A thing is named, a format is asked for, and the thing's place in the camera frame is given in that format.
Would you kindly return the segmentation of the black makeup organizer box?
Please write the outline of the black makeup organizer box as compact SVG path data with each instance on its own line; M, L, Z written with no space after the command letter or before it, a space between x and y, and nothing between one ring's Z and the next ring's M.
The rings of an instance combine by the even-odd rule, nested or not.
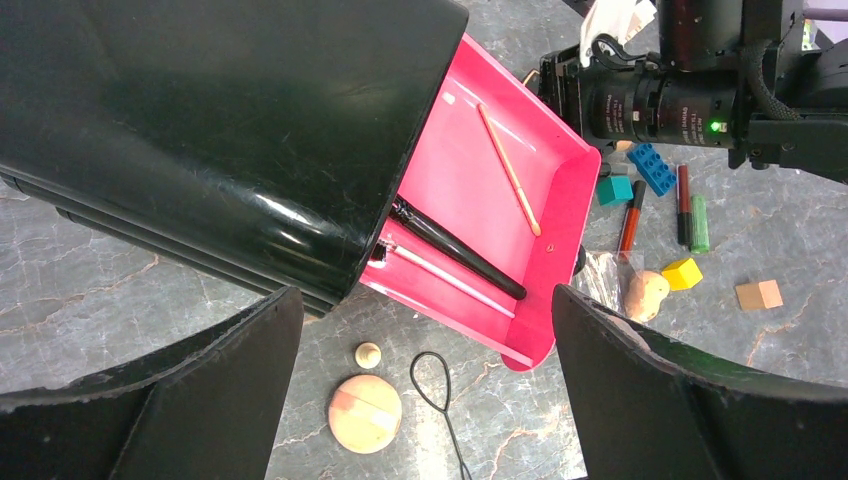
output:
M468 23L454 1L5 1L1 177L322 316L353 289Z

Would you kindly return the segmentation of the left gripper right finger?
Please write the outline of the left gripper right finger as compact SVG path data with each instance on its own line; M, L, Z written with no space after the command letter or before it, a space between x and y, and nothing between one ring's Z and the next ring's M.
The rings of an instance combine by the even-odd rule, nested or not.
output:
M847 391L711 355L567 285L556 346L591 479L843 479Z

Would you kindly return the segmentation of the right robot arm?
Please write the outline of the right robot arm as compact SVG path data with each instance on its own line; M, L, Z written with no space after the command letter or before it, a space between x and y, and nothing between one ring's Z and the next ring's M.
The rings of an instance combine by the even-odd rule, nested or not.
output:
M658 1L659 48L624 48L632 1L576 1L581 40L540 61L541 101L588 144L720 148L728 164L847 180L847 44L802 46L800 1Z

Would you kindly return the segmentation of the orange thin stick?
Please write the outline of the orange thin stick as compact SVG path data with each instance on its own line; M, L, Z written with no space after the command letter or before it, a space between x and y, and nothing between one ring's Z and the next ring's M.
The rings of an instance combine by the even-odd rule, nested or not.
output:
M480 118L483 122L483 125L484 125L484 127L485 127L485 129L486 129L486 131L489 135L489 138L490 138L490 141L493 145L493 148L494 148L494 150L495 150L495 152L496 152L496 154L499 158L499 161L502 165L502 168L503 168L503 170L504 170L504 172L505 172L505 174L508 178L510 186L511 186L511 188L512 188L512 190L513 190L513 192L514 192L514 194L517 198L518 204L519 204L519 206L520 206L520 208L521 208L521 210L522 210L522 212L525 216L525 219L526 219L526 221L529 225L529 228L531 229L531 232L533 233L534 236L540 237L541 233L542 233L541 226L540 226L538 220L536 219L536 217L534 215L534 212L533 212L532 207L530 205L529 199L528 199L528 197L527 197L527 195L526 195L526 193L523 189L523 186L521 185L521 182L520 182L520 180L519 180L519 178L518 178L518 176L517 176L517 174L514 170L512 162L510 161L510 159L507 155L507 152L506 152L506 150L505 150L505 148L504 148L504 146L503 146L503 144L502 144L502 142L501 142L501 140L498 136L495 125L493 124L493 122L492 122L492 120L489 116L488 109L486 108L486 105L483 104L483 103L478 103L477 106L476 106L476 110L478 111L478 114L479 114L479 116L480 116Z

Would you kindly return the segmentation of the black makeup brush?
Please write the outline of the black makeup brush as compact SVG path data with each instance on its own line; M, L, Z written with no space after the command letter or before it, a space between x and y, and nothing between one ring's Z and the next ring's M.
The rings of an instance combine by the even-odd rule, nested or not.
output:
M397 196L393 200L389 217L420 240L483 278L511 298L515 300L526 298L527 291L522 285L401 196Z

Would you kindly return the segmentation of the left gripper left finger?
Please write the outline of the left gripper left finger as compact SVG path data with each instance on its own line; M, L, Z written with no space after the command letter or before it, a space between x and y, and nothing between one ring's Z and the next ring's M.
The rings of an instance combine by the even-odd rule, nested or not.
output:
M261 479L297 356L301 293L59 389L1 398L5 479Z

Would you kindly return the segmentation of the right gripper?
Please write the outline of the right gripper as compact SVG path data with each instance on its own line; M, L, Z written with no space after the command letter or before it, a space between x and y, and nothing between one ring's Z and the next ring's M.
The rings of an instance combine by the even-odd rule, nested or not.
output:
M648 142L658 132L660 55L630 54L615 39L594 39L540 59L537 96L588 143Z

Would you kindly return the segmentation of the pink top drawer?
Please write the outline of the pink top drawer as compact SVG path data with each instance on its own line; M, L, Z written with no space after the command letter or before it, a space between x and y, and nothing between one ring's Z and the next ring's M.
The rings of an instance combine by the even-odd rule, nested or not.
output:
M529 199L531 232L476 110L483 103ZM601 158L472 38L464 37L399 188L400 195L522 285L515 300L400 224L381 238L454 275L515 314L514 319L389 253L361 281L499 352L526 371L551 353L555 287L568 283L592 204Z

